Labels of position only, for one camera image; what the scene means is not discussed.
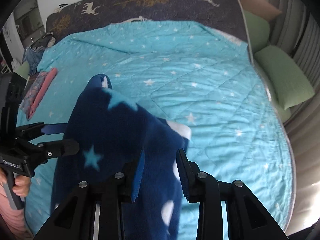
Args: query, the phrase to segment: pillow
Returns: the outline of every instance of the pillow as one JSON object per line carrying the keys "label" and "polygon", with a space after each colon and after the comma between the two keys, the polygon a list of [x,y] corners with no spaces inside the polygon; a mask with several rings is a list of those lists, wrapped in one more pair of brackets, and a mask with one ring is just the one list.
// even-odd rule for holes
{"label": "pillow", "polygon": [[280,120],[282,123],[284,123],[285,121],[287,121],[290,117],[291,117],[291,111],[290,108],[284,110],[278,102],[278,98],[276,95],[276,92],[272,86],[272,83],[268,77],[268,75],[263,71],[263,69],[259,66],[258,62],[253,59],[254,61],[254,66],[256,67],[256,69],[258,70],[260,76],[263,78],[264,82],[266,83],[266,85],[268,86],[269,92],[270,92],[270,96],[271,96],[271,100],[272,100],[272,104],[273,106],[277,109],[278,115],[280,117]]}
{"label": "pillow", "polygon": [[315,92],[292,58],[276,46],[268,46],[254,54],[269,76],[278,102],[284,110],[313,97]]}
{"label": "pillow", "polygon": [[248,11],[244,11],[244,16],[247,22],[252,52],[255,53],[267,46],[270,25],[265,19]]}
{"label": "pillow", "polygon": [[240,2],[244,10],[257,15],[268,22],[282,14],[282,11],[278,10],[265,0],[240,0]]}

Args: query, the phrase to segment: clothing pile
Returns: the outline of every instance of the clothing pile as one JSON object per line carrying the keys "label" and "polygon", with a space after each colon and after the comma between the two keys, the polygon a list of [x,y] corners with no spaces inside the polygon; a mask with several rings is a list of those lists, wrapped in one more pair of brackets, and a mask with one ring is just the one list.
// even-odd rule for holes
{"label": "clothing pile", "polygon": [[34,42],[30,47],[26,47],[22,57],[22,63],[28,61],[30,65],[29,75],[34,75],[37,66],[42,59],[43,52],[46,48],[52,47],[56,42],[53,33],[46,33],[43,37]]}

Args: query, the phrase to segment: pink folded cloth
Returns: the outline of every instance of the pink folded cloth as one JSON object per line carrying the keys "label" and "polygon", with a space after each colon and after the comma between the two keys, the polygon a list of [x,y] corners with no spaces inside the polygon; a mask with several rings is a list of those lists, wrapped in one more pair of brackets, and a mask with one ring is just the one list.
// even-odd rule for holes
{"label": "pink folded cloth", "polygon": [[0,214],[18,240],[31,239],[24,223],[24,211],[12,210],[3,187],[0,185]]}
{"label": "pink folded cloth", "polygon": [[35,101],[33,102],[32,106],[30,108],[29,118],[31,118],[33,116],[33,114],[35,113],[38,105],[40,104],[42,98],[44,97],[44,94],[46,93],[48,87],[50,86],[52,80],[54,79],[54,77],[56,76],[57,73],[58,73],[58,69],[53,68],[50,70],[50,72],[45,77],[45,80],[42,84],[42,87],[40,88],[40,90],[35,98]]}

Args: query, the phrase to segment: metal screw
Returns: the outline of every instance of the metal screw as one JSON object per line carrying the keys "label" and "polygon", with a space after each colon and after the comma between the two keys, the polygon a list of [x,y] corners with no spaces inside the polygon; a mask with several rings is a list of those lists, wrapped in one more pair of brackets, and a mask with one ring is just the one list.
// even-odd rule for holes
{"label": "metal screw", "polygon": [[86,187],[88,185],[88,183],[86,181],[81,181],[79,183],[79,187]]}
{"label": "metal screw", "polygon": [[122,172],[117,172],[116,174],[115,174],[115,178],[116,179],[122,179],[124,177],[124,174],[122,173]]}
{"label": "metal screw", "polygon": [[199,172],[198,177],[201,179],[205,179],[207,177],[207,174],[205,172]]}
{"label": "metal screw", "polygon": [[241,180],[235,180],[235,185],[237,186],[237,187],[242,187],[243,186],[243,182],[241,181]]}

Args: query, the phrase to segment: hand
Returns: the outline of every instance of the hand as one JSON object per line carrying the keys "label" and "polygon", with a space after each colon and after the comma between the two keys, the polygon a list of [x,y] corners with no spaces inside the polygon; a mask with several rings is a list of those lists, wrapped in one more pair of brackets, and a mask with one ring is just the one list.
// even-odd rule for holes
{"label": "hand", "polygon": [[[7,183],[7,178],[4,171],[0,168],[0,184]],[[13,186],[12,191],[19,197],[26,197],[29,194],[31,180],[28,177],[19,175],[14,180],[15,186]]]}

